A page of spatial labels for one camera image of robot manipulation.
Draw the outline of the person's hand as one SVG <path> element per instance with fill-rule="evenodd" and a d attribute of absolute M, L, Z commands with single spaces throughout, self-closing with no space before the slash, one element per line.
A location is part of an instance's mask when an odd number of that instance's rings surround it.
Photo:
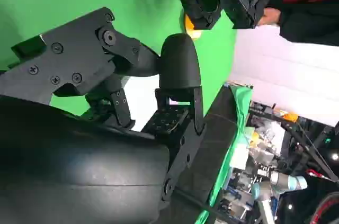
<path fill-rule="evenodd" d="M 265 8 L 263 10 L 263 16 L 258 22 L 258 26 L 261 25 L 278 25 L 281 12 L 275 8 Z"/>

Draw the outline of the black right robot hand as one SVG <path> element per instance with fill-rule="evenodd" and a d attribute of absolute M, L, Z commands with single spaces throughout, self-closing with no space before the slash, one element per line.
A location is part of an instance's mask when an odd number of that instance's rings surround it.
<path fill-rule="evenodd" d="M 1 223 L 154 223 L 206 132 L 185 33 L 160 54 L 103 7 L 12 47 L 1 73 Z"/>

